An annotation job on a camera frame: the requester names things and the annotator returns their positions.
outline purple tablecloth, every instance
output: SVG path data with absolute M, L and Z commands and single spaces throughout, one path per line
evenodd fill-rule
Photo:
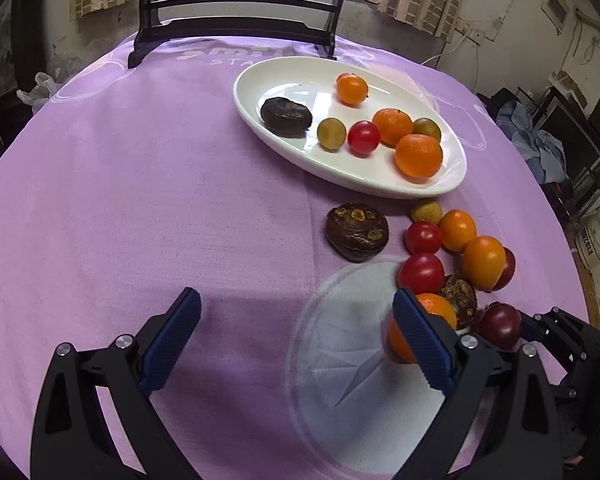
M 378 315 L 365 318 L 365 305 L 370 312 L 378 297 L 388 308 L 393 272 L 407 256 L 410 202 L 319 180 L 238 116 L 231 88 L 245 67 L 314 56 L 310 46 L 171 41 L 127 70 L 131 46 L 126 40 L 65 85 L 0 160 L 0 443 L 28 472 L 34 410 L 56 345 L 98 348 L 135 333 L 188 285 L 203 297 L 203 317 L 152 402 L 205 479 L 390 478 L 408 452 L 383 458 L 395 428 L 387 436 L 374 426 L 387 418 L 384 408 L 374 412 L 374 396 L 405 367 L 379 358 Z M 443 208 L 469 211 L 478 231 L 498 237 L 518 262 L 511 284 L 480 295 L 480 304 L 502 300 L 530 314 L 559 305 L 586 319 L 560 226 L 478 99 L 449 76 L 381 50 L 339 40 L 336 55 L 411 89 L 461 137 L 468 173 Z M 342 260 L 322 234 L 327 211 L 353 200 L 383 210 L 392 232 L 383 253 L 361 266 Z M 451 258 L 441 258 L 450 271 Z M 361 317 L 352 322 L 353 303 Z M 355 348 L 335 348 L 349 336 Z M 320 352 L 319 365 L 302 362 Z M 561 368 L 544 362 L 558 380 Z M 326 388 L 319 409 L 304 392 L 314 386 Z M 336 407 L 348 402 L 370 405 L 360 413 L 364 427 L 338 418 Z M 136 464 L 112 425 L 125 461 Z M 368 439 L 369 431 L 378 463 L 356 448 L 356 435 Z

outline white bucket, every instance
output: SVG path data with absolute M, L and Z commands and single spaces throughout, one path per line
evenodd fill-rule
M 600 207 L 585 217 L 576 232 L 576 247 L 587 269 L 600 263 Z

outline cable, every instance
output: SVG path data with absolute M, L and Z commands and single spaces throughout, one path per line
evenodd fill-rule
M 569 48 L 567 49 L 567 52 L 564 53 L 564 59 L 562 60 L 562 64 L 560 65 L 560 70 L 562 70 L 564 68 L 564 64 L 567 62 L 567 57 L 569 56 L 571 47 L 573 46 L 573 40 L 576 39 L 576 29 L 578 28 L 578 24 L 580 24 L 580 35 L 582 36 L 582 22 L 578 18 L 578 21 L 576 22 L 576 24 L 573 25 L 573 33 L 571 35 L 571 41 L 569 43 Z
M 480 63 L 480 49 L 478 48 L 478 44 L 474 43 L 475 45 L 475 81 L 474 81 L 474 85 L 471 87 L 471 93 L 474 93 L 475 87 L 478 86 L 478 66 Z
M 591 40 L 591 44 L 587 47 L 587 49 L 584 51 L 584 63 L 581 63 L 581 66 L 584 65 L 588 65 L 589 63 L 591 63 L 591 60 L 593 59 L 593 55 L 596 53 L 596 47 L 600 44 L 600 40 L 596 37 L 594 37 Z M 589 49 L 591 49 L 591 56 L 587 57 L 587 52 L 589 51 Z
M 446 56 L 447 54 L 451 54 L 452 52 L 454 52 L 464 41 L 464 38 L 466 38 L 466 36 L 463 34 L 462 38 L 460 38 L 460 41 L 458 41 L 458 44 L 453 47 L 449 52 L 443 52 L 442 54 L 437 54 L 436 56 L 431 56 L 429 59 L 424 60 L 421 65 L 426 65 L 429 61 L 436 59 L 437 57 L 442 57 L 442 56 Z
M 573 51 L 573 54 L 571 54 L 571 57 L 576 57 L 576 54 L 578 53 L 578 48 L 580 47 L 580 40 L 582 39 L 582 29 L 584 28 L 584 26 L 582 25 L 582 21 L 580 20 L 580 18 L 578 18 L 578 23 L 580 24 L 580 33 L 578 34 L 578 41 L 576 42 L 576 48 Z

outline black stand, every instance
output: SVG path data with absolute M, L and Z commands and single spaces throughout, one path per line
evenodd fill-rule
M 307 27 L 303 22 L 279 18 L 251 16 L 203 16 L 181 18 L 163 24 L 158 9 L 189 4 L 216 2 L 278 4 L 291 7 L 328 12 L 324 29 Z M 279 38 L 281 40 L 313 43 L 321 56 L 334 59 L 336 25 L 344 0 L 332 0 L 330 4 L 311 0 L 140 0 L 140 27 L 129 54 L 128 67 L 134 68 L 144 56 L 161 43 L 177 38 L 193 36 L 250 36 L 255 38 Z

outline orange cherry tomato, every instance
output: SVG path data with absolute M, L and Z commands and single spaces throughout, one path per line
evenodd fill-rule
M 413 133 L 413 122 L 402 110 L 382 108 L 374 114 L 371 122 L 380 130 L 382 142 L 394 147 L 405 135 Z
M 456 316 L 451 304 L 445 300 L 445 298 L 438 296 L 437 294 L 429 294 L 428 292 L 425 292 L 424 294 L 418 294 L 416 298 L 424 307 L 424 310 L 430 314 L 435 314 L 436 316 L 442 317 L 454 330 L 458 327 L 458 317 Z M 413 355 L 411 348 L 409 348 L 406 339 L 402 335 L 402 332 L 400 332 L 395 319 L 392 319 L 389 323 L 387 339 L 392 350 L 398 357 L 410 364 L 417 362 L 416 357 Z
M 344 74 L 340 74 L 337 78 L 336 78 L 336 83 L 338 81 L 340 81 L 341 77 L 347 76 L 347 75 L 355 75 L 353 72 L 345 72 Z
M 336 94 L 344 104 L 357 106 L 366 99 L 369 87 L 366 81 L 357 75 L 343 75 L 336 81 Z
M 462 253 L 466 245 L 478 234 L 474 219 L 460 209 L 452 209 L 445 214 L 438 227 L 442 244 L 453 253 Z
M 471 240 L 462 256 L 462 273 L 481 290 L 493 290 L 507 264 L 502 244 L 493 236 L 478 236 Z
M 395 165 L 406 176 L 423 179 L 434 176 L 442 166 L 440 143 L 432 137 L 411 134 L 395 145 Z

